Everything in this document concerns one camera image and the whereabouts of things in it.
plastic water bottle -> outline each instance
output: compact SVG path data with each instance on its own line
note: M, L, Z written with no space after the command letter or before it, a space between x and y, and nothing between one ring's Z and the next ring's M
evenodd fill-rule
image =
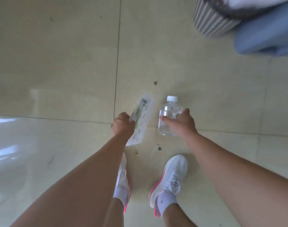
M177 105L177 96L167 96L167 103L160 110L160 116L168 116L171 119L176 119L183 112L183 107ZM158 133L161 135L176 136L174 131L159 119Z

foot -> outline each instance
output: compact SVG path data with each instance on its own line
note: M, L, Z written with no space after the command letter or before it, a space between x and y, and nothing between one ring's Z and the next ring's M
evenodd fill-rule
M124 212L126 212L127 204L131 196L131 186L126 176L126 166L127 158L125 153L123 153L113 197L116 197L122 201L122 204L124 206Z
M180 193L181 181L187 173L188 163L184 155L176 155L168 160L165 165L163 177L157 181L149 193L149 204L154 208L154 216L160 217L157 209L157 197L162 192L172 192L174 195Z

white sock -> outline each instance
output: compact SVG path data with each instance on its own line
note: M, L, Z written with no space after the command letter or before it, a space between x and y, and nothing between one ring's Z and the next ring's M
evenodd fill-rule
M127 189L124 186L117 186L115 188L113 197L120 199L123 204L123 207L125 207L127 203Z
M164 191L157 196L157 210L163 216L165 209L170 204L176 203L177 204L177 197L171 191Z

white bottle cap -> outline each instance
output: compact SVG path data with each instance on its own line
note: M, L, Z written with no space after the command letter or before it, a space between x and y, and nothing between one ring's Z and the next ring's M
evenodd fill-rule
M167 101L177 102L177 96L167 96Z

hand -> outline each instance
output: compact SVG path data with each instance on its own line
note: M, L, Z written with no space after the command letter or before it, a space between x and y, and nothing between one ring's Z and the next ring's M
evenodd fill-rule
M130 116L122 112L115 118L111 125L112 136L122 133L130 138L134 133L135 121L129 121Z
M176 119L171 119L167 116L160 116L160 119L168 124L168 126L180 137L184 137L188 133L197 133L195 123L190 115L190 110L185 108L183 113Z

